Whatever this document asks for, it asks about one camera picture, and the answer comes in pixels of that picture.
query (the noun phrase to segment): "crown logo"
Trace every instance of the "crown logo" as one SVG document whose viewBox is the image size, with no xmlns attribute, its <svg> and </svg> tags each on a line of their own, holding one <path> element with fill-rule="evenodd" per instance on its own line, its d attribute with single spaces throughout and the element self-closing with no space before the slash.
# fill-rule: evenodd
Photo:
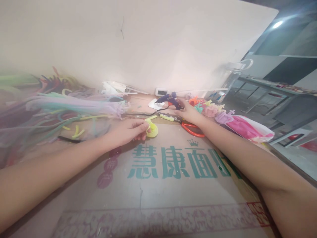
<svg viewBox="0 0 317 238">
<path fill-rule="evenodd" d="M 197 141 L 194 141 L 193 139 L 192 140 L 188 140 L 189 144 L 191 146 L 198 146 L 198 142 Z"/>
</svg>

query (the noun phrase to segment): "forearm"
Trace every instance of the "forearm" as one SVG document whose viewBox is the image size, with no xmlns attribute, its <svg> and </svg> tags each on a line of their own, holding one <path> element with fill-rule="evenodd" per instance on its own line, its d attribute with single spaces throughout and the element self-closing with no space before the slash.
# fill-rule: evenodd
<svg viewBox="0 0 317 238">
<path fill-rule="evenodd" d="M 0 170 L 0 233 L 114 147 L 105 136 Z"/>
<path fill-rule="evenodd" d="M 201 119 L 196 125 L 259 189 L 305 189 L 310 184 L 282 161 L 225 128 Z"/>
</svg>

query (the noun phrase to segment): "plastic bag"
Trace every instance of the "plastic bag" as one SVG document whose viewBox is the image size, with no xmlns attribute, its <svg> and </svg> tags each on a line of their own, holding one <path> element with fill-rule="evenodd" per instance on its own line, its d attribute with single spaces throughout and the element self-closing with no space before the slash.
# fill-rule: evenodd
<svg viewBox="0 0 317 238">
<path fill-rule="evenodd" d="M 226 125 L 242 137 L 253 142 L 268 142 L 273 139 L 275 133 L 266 126 L 247 117 L 235 115 L 233 121 Z"/>
</svg>

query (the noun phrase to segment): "pink printed pattern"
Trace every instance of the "pink printed pattern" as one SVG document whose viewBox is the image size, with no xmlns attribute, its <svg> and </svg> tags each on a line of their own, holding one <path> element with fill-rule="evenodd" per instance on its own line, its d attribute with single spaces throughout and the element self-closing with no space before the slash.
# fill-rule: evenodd
<svg viewBox="0 0 317 238">
<path fill-rule="evenodd" d="M 117 167 L 118 160 L 117 158 L 121 154 L 121 148 L 115 148 L 109 152 L 110 159 L 108 159 L 103 169 L 105 170 L 97 179 L 97 186 L 100 189 L 104 189 L 109 186 L 109 184 L 112 182 L 113 174 L 112 171 Z"/>
<path fill-rule="evenodd" d="M 155 237 L 271 226 L 260 202 L 194 207 L 66 211 L 53 238 Z"/>
</svg>

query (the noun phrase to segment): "pink fabric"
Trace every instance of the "pink fabric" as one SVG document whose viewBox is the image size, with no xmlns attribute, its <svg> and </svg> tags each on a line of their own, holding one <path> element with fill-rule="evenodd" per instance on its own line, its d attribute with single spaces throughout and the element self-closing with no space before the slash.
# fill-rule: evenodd
<svg viewBox="0 0 317 238">
<path fill-rule="evenodd" d="M 272 136 L 272 134 L 268 134 L 268 135 L 260 134 L 246 120 L 238 116 L 233 116 L 233 121 L 228 122 L 227 125 L 246 139 L 252 139 L 254 137 L 271 137 Z"/>
</svg>

